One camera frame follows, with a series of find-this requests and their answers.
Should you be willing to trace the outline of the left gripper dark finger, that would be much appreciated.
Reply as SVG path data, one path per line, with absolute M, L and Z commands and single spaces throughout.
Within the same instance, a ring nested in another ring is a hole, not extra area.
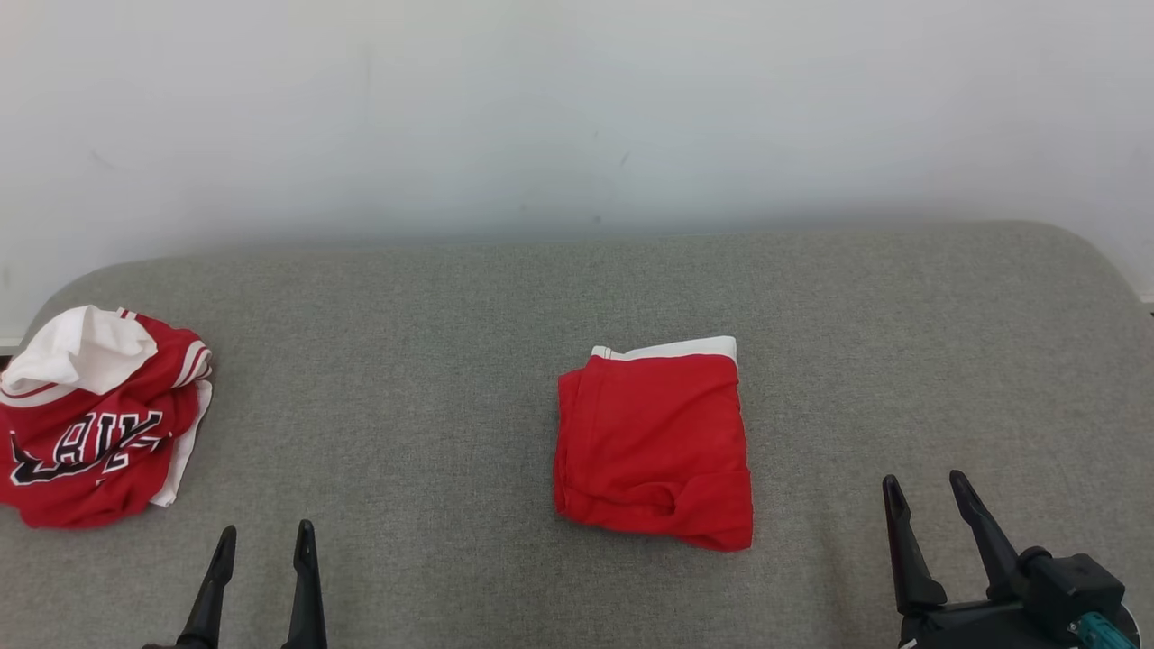
M 205 579 L 198 585 L 197 598 L 177 637 L 177 648 L 218 648 L 225 587 L 234 575 L 235 551 L 237 527 L 227 525 L 207 565 Z
M 293 552 L 295 570 L 294 597 L 288 620 L 288 637 L 282 648 L 325 648 L 325 612 L 321 588 L 320 562 L 315 529 L 309 520 L 298 525 Z

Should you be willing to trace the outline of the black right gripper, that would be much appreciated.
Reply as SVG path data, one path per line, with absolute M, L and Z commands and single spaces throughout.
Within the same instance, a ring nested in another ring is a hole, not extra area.
M 961 470 L 947 476 L 957 512 L 971 527 L 984 564 L 986 598 L 947 605 L 911 525 L 911 505 L 894 475 L 882 483 L 897 611 L 899 648 L 1141 648 L 1126 607 L 1092 607 L 1079 600 L 1014 599 L 1018 552 Z

